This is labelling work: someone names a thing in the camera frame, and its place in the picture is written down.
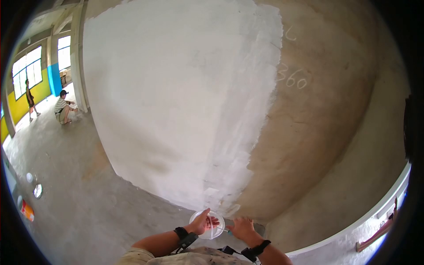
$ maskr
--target orange cup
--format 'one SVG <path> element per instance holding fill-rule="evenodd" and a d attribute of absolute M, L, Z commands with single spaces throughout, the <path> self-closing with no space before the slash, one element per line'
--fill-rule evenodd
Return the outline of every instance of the orange cup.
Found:
<path fill-rule="evenodd" d="M 34 221 L 34 210 L 32 210 L 32 207 L 28 205 L 28 203 L 25 202 L 25 200 L 22 200 L 22 206 L 21 206 L 21 213 L 29 220 Z"/>

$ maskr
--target blue wall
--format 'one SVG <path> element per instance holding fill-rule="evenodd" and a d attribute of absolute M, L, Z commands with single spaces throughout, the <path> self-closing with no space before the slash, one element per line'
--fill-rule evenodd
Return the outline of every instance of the blue wall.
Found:
<path fill-rule="evenodd" d="M 59 63 L 47 66 L 47 74 L 49 76 L 50 91 L 57 97 L 62 91 L 62 82 L 59 75 Z"/>

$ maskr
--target window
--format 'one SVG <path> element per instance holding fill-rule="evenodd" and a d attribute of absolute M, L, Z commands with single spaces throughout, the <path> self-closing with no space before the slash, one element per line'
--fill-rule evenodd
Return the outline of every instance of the window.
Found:
<path fill-rule="evenodd" d="M 41 75 L 41 46 L 27 53 L 13 64 L 12 76 L 16 100 L 25 94 L 25 80 L 27 78 L 30 89 L 43 81 Z"/>
<path fill-rule="evenodd" d="M 71 66 L 71 36 L 58 39 L 57 59 L 59 71 Z"/>

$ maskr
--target cap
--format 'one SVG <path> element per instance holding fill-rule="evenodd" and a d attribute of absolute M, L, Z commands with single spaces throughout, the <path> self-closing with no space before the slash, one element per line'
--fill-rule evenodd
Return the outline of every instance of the cap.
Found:
<path fill-rule="evenodd" d="M 63 95 L 66 95 L 66 94 L 69 94 L 69 92 L 66 92 L 65 90 L 62 90 L 62 91 L 60 92 L 60 96 L 63 96 Z"/>

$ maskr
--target ceiling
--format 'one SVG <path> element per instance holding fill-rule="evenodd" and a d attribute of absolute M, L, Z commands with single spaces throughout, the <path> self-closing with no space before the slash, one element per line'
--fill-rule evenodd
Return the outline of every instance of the ceiling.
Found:
<path fill-rule="evenodd" d="M 35 34 L 49 29 L 52 24 L 59 19 L 64 11 L 65 9 L 63 8 L 34 18 L 23 34 L 21 40 L 26 40 Z"/>

